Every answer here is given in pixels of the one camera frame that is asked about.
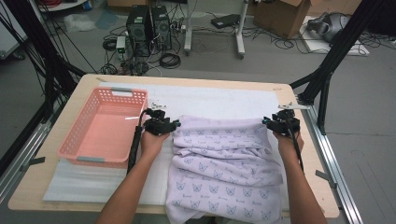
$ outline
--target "gray floor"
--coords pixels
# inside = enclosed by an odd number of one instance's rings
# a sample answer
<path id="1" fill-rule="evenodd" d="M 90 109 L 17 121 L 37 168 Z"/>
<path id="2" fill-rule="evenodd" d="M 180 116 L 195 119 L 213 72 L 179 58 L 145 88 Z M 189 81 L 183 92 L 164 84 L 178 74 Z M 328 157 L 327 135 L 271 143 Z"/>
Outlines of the gray floor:
<path id="1" fill-rule="evenodd" d="M 79 13 L 80 9 L 66 10 Z M 86 14 L 98 21 L 103 10 Z M 205 19 L 200 23 L 210 27 Z M 125 23 L 117 19 L 106 30 L 72 33 L 70 37 L 95 69 L 103 65 L 102 37 Z M 72 64 L 90 71 L 64 36 Z M 233 36 L 200 33 L 193 37 L 195 47 L 190 57 L 182 51 L 181 66 L 161 69 L 163 77 L 185 77 L 252 82 L 291 83 L 315 71 L 325 55 L 302 54 L 297 48 L 279 49 L 268 35 L 245 38 L 246 56 L 235 54 Z M 396 50 L 370 48 L 369 57 L 347 56 L 336 70 L 329 95 L 326 131 L 346 182 L 365 223 L 394 223 L 396 219 L 396 159 L 394 139 L 396 126 L 394 96 L 396 88 Z M 147 76 L 158 77 L 151 69 Z M 28 60 L 0 62 L 0 156 L 9 148 L 21 129 L 43 102 L 43 96 Z M 0 205 L 2 223 L 89 223 L 97 213 L 18 212 L 7 208 L 8 197 Z M 346 223 L 341 215 L 330 223 Z"/>

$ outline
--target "pink plastic basket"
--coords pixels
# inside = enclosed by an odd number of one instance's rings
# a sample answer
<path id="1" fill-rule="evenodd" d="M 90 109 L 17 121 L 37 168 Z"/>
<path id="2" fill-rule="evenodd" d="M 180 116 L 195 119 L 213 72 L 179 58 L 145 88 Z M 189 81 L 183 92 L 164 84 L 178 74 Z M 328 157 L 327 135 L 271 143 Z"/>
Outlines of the pink plastic basket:
<path id="1" fill-rule="evenodd" d="M 148 106 L 148 93 L 95 88 L 58 150 L 74 164 L 126 168 L 134 128 Z"/>

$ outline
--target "lavender cloth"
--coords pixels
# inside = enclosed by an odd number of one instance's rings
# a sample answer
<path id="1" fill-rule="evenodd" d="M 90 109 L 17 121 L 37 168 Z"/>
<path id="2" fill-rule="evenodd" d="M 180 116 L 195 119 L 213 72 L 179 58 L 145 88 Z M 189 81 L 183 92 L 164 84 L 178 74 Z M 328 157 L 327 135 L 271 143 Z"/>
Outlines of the lavender cloth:
<path id="1" fill-rule="evenodd" d="M 279 222 L 282 175 L 261 120 L 179 120 L 166 195 L 170 222 L 181 224 L 206 213 Z"/>

